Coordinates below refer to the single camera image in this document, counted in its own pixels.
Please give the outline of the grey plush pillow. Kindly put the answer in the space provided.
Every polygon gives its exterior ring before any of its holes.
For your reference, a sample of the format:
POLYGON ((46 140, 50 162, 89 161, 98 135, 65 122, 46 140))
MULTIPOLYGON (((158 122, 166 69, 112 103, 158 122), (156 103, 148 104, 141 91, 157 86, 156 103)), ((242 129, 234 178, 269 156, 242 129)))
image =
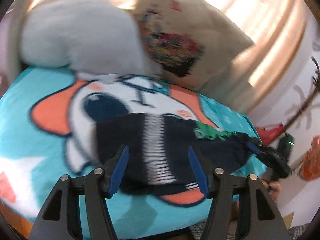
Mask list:
POLYGON ((86 80, 162 74, 143 48, 137 22, 109 0, 43 0, 27 13, 20 57, 37 67, 69 66, 86 80))

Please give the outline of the orange plastic bag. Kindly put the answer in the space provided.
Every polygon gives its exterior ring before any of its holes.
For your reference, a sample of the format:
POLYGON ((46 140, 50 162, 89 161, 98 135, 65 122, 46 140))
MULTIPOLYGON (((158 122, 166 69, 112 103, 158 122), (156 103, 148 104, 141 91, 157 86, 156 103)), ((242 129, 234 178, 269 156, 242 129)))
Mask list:
POLYGON ((299 169, 299 176, 305 181, 312 181, 319 178, 320 155, 319 155, 319 135, 313 137, 311 148, 304 155, 302 165, 299 169))

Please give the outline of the turquoise cartoon fleece blanket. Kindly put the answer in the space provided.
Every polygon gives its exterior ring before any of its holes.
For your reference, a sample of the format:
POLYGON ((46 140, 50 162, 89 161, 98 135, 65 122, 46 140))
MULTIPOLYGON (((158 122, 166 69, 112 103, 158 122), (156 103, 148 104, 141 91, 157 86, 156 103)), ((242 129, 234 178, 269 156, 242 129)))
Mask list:
POLYGON ((92 171, 95 120, 144 112, 257 136, 247 116, 177 85, 143 76, 88 82, 67 67, 29 67, 1 98, 1 200, 33 223, 63 174, 92 171))

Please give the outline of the orange wooden bed frame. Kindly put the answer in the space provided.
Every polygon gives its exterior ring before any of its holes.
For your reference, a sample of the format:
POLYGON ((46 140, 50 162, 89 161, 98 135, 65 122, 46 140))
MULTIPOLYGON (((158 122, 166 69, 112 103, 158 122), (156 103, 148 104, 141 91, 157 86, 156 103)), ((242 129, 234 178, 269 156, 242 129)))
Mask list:
POLYGON ((23 237, 26 239, 29 238, 33 223, 27 220, 26 218, 18 215, 14 210, 8 207, 1 201, 1 213, 4 215, 4 218, 7 222, 17 230, 23 237))

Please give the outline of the red bag on floor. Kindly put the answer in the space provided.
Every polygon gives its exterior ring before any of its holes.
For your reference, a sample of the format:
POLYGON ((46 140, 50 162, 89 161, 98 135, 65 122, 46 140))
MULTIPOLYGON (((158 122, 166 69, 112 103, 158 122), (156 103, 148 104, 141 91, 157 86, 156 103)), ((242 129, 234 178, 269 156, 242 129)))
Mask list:
POLYGON ((260 139, 265 145, 272 143, 281 133, 284 131, 284 125, 282 123, 270 124, 266 126, 255 127, 260 139))

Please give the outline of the brown wooden stick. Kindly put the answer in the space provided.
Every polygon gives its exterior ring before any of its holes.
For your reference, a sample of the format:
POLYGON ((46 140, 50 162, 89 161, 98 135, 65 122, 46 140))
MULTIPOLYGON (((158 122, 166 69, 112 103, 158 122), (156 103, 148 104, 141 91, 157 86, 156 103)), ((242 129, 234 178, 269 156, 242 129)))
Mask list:
POLYGON ((299 104, 293 103, 292 106, 285 111, 285 115, 290 114, 291 112, 295 112, 291 118, 288 119, 286 124, 284 125, 283 130, 286 131, 292 126, 297 120, 298 124, 296 128, 300 128, 301 120, 299 118, 306 117, 306 127, 305 129, 308 130, 311 127, 312 123, 312 113, 313 109, 319 108, 319 103, 313 104, 314 98, 316 98, 319 94, 319 64, 317 60, 312 56, 311 60, 316 66, 315 75, 312 77, 311 80, 311 87, 308 96, 304 95, 302 88, 298 85, 294 85, 292 89, 298 93, 300 102, 299 104))

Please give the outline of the beige floral print cushion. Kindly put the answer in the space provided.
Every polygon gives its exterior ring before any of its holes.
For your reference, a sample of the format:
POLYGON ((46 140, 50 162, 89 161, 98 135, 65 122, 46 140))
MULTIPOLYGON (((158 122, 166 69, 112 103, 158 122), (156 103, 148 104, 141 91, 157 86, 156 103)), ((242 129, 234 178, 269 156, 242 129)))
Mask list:
POLYGON ((137 0, 143 46, 167 80, 192 90, 220 77, 253 41, 205 0, 137 0))

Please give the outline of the dark navy striped pants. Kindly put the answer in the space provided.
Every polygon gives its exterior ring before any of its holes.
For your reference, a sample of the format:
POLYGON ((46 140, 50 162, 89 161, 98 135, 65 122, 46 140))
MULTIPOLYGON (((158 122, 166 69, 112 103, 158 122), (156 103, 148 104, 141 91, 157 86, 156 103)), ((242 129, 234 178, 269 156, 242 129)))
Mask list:
POLYGON ((102 120, 96 123, 95 134, 101 163, 121 145, 128 146, 129 162, 120 184, 127 194, 164 196, 196 188, 190 146, 229 173, 246 165, 252 154, 245 133, 167 114, 135 113, 102 120))

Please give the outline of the beige curtain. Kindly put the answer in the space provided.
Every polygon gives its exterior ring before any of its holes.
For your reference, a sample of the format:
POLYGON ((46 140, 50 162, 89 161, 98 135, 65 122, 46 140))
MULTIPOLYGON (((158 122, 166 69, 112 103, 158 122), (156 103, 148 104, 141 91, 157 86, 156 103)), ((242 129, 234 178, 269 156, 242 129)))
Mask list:
MULTIPOLYGON (((28 12, 42 1, 33 1, 28 12)), ((136 21, 133 10, 137 0, 109 1, 136 21)), ((303 0, 205 1, 223 12, 253 44, 234 58, 220 77, 212 77, 195 91, 246 113, 287 71, 306 29, 305 3, 303 0)))

